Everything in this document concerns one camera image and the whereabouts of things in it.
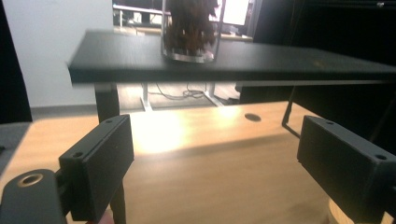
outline circular hole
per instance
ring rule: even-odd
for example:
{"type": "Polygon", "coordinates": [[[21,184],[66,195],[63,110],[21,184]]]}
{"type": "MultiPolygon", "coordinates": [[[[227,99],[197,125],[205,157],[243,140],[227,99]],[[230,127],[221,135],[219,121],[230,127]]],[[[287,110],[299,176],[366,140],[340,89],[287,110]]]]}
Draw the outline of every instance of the circular hole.
{"type": "Polygon", "coordinates": [[[25,176],[18,182],[18,186],[21,188],[32,186],[38,183],[43,177],[44,176],[42,174],[33,174],[33,175],[25,176]]]}
{"type": "Polygon", "coordinates": [[[387,157],[383,156],[383,155],[375,155],[378,159],[380,159],[381,161],[384,161],[387,159],[387,157]]]}
{"type": "Polygon", "coordinates": [[[262,121],[262,118],[260,118],[260,116],[255,114],[246,114],[245,118],[254,122],[262,121]]]}
{"type": "Polygon", "coordinates": [[[82,152],[76,152],[75,154],[73,154],[74,158],[80,157],[82,156],[82,152]]]}

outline cable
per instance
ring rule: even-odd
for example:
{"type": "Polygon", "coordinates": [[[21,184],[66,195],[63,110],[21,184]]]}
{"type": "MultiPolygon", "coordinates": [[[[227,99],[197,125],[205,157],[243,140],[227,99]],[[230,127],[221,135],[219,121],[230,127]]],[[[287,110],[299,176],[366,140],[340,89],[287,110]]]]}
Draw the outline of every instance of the cable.
{"type": "Polygon", "coordinates": [[[205,91],[207,88],[207,84],[205,83],[205,90],[204,91],[197,91],[197,90],[191,90],[189,88],[190,83],[187,83],[187,90],[183,91],[183,95],[181,96],[175,96],[175,95],[170,95],[170,94],[166,94],[163,93],[163,91],[161,90],[160,86],[158,85],[158,83],[155,83],[157,85],[157,88],[160,92],[152,92],[149,91],[149,94],[154,94],[154,95],[162,95],[163,97],[165,97],[166,99],[169,100],[184,100],[187,99],[189,97],[194,98],[194,99],[199,99],[205,96],[205,91]]]}

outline standing desk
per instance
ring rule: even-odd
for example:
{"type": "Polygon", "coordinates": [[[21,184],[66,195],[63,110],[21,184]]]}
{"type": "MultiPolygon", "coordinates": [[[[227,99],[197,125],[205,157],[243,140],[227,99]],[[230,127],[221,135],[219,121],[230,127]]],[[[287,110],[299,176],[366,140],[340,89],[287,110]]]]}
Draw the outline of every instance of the standing desk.
{"type": "Polygon", "coordinates": [[[217,60],[201,64],[169,60],[160,49],[159,36],[89,31],[69,64],[72,84],[94,84],[99,120],[104,120],[120,113],[117,83],[239,81],[249,86],[302,86],[396,82],[396,67],[318,49],[221,41],[217,60]]]}

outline glass vase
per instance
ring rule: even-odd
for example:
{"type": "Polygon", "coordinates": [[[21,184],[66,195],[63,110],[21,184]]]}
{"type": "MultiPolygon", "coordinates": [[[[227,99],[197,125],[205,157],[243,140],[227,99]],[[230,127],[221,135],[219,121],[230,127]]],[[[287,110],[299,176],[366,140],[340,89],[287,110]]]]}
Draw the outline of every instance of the glass vase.
{"type": "Polygon", "coordinates": [[[216,60],[226,0],[163,0],[162,53],[174,60],[216,60]]]}

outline desk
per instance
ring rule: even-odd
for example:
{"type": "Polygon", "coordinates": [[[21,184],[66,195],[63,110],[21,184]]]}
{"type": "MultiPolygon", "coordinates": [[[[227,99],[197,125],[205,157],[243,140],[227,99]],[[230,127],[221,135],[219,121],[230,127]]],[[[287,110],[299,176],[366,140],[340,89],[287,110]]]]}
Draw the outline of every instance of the desk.
{"type": "Polygon", "coordinates": [[[221,41],[214,63],[176,62],[159,36],[88,32],[69,64],[73,84],[95,84],[99,119],[120,113],[117,83],[221,82],[243,85],[390,83],[396,68],[317,49],[221,41]]]}
{"type": "MultiPolygon", "coordinates": [[[[123,180],[128,223],[324,223],[328,197],[297,162],[298,139],[279,125],[286,106],[131,114],[135,157],[123,180]]],[[[290,125],[301,125],[305,113],[296,106],[290,125]]],[[[96,116],[34,122],[0,189],[32,169],[59,169],[58,157],[97,123],[96,116]]]]}

